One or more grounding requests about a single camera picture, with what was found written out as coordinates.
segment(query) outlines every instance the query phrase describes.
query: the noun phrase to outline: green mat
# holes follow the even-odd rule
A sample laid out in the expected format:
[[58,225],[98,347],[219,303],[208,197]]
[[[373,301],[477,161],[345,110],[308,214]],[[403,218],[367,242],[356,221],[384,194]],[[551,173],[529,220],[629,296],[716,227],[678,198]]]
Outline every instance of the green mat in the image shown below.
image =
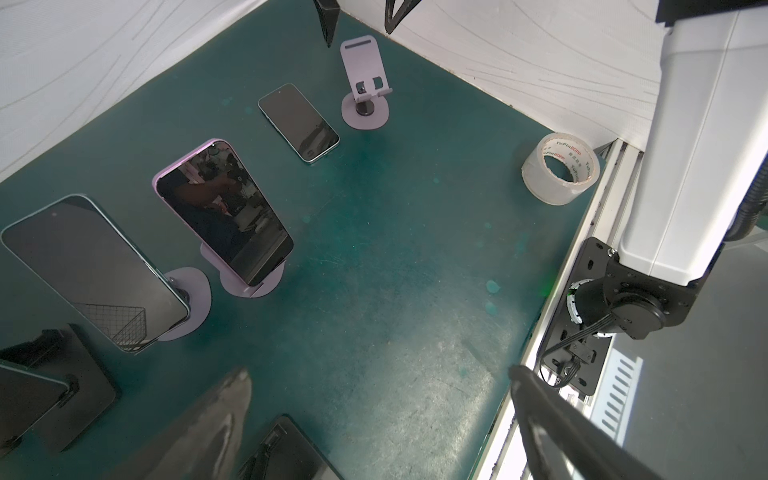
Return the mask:
[[[536,200],[520,167],[549,130],[378,34],[390,119],[347,127],[339,43],[369,33],[342,15],[328,49],[312,2],[267,2],[0,184],[0,226],[88,194],[161,270],[195,266],[213,287],[198,331],[132,356],[0,250],[0,347],[81,324],[121,391],[66,452],[27,435],[0,477],[96,478],[236,366],[254,384],[243,460],[288,413],[346,480],[470,474],[590,194]],[[312,166],[257,107],[287,82],[341,137]],[[235,147],[296,242],[261,299],[225,293],[151,189],[211,137]]]

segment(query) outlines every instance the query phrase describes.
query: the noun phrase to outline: pink smartphone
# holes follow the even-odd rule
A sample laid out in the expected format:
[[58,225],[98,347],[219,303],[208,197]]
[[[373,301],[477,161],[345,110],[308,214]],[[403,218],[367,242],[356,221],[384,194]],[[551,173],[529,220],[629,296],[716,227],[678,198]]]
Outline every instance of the pink smartphone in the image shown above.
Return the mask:
[[154,191],[245,284],[256,286],[293,250],[235,150],[209,140],[152,180]]

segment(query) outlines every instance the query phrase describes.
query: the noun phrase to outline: black mounting plate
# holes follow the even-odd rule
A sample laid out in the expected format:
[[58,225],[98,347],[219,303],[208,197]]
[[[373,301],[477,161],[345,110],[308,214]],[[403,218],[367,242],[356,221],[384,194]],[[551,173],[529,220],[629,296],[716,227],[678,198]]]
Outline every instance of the black mounting plate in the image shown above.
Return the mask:
[[[558,308],[554,312],[549,328],[547,328],[544,341],[539,347],[539,355],[550,346],[554,346],[566,337],[578,333],[581,329],[580,325],[571,321],[571,315],[568,313],[568,308],[565,305],[565,297],[568,295],[568,290],[574,282],[587,278],[597,280],[605,275],[605,269],[608,261],[611,259],[608,256],[609,248],[607,244],[594,237],[587,238],[581,245],[581,251],[579,251],[574,268],[565,284],[565,290],[558,302]],[[611,339],[588,336],[584,339],[583,345],[586,349],[593,352],[592,360],[581,365],[578,375],[571,382],[571,386],[586,396],[592,396],[598,387],[598,380],[603,371],[608,348],[611,346]],[[571,357],[572,354],[570,352],[560,349],[541,359],[541,364],[558,373]]]

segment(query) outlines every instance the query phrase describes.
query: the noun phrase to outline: black cable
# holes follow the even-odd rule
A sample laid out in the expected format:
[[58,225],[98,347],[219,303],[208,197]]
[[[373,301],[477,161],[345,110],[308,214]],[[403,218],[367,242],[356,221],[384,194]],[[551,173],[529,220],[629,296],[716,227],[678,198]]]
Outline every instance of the black cable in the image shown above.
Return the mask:
[[[544,380],[544,375],[541,373],[541,361],[544,359],[544,357],[546,357],[550,353],[556,352],[559,349],[570,345],[572,342],[577,342],[590,335],[594,335],[595,333],[606,328],[607,326],[610,326],[613,322],[614,322],[614,316],[611,315],[610,312],[606,313],[605,316],[603,316],[603,318],[599,319],[597,322],[583,329],[579,333],[575,333],[569,336],[567,339],[564,339],[559,343],[556,343],[551,348],[546,349],[544,353],[541,354],[541,357],[539,357],[539,360],[538,360],[538,374],[541,377],[541,379]],[[556,382],[554,385],[550,385],[550,387],[555,389],[561,389],[576,377],[576,374],[581,368],[581,361],[576,356],[572,356],[569,362],[573,363],[573,366],[571,367],[570,371],[568,371],[568,373],[566,373],[565,376],[562,379],[560,379],[559,382]],[[567,367],[568,367],[568,364],[566,363],[562,369],[563,373],[565,373],[565,370],[567,369]]]

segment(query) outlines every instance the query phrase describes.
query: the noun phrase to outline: gray floor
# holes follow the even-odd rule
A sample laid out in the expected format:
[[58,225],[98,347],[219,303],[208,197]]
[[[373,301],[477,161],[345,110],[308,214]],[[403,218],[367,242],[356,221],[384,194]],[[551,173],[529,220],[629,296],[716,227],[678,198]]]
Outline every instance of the gray floor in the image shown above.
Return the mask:
[[645,340],[624,447],[668,480],[765,478],[768,253],[723,252],[686,321]]

